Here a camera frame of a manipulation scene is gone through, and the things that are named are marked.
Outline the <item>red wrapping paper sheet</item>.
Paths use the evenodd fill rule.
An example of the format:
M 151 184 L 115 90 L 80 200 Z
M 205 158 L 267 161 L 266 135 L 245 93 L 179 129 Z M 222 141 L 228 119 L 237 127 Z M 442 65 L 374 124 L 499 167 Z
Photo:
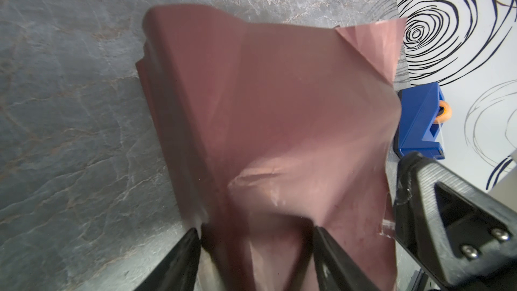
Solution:
M 139 78 L 180 214 L 226 290 L 317 290 L 314 226 L 394 289 L 385 166 L 405 24 L 257 24 L 194 4 L 146 13 Z

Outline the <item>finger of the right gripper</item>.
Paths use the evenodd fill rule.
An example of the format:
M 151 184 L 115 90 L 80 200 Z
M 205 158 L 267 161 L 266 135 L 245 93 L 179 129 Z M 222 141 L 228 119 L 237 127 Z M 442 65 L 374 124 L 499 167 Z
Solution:
M 434 159 L 397 170 L 395 238 L 441 290 L 516 289 L 516 212 Z

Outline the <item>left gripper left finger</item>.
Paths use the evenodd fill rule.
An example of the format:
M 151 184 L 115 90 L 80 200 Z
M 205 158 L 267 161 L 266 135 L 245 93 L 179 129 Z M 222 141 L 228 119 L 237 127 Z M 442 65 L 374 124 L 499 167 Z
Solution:
M 193 291 L 200 255 L 201 240 L 191 228 L 135 291 Z

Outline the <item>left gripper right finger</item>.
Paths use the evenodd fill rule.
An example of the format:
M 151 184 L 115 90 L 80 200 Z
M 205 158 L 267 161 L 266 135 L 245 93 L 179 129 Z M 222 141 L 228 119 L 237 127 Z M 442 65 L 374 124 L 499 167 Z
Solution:
M 323 227 L 315 226 L 312 244 L 319 290 L 380 290 Z

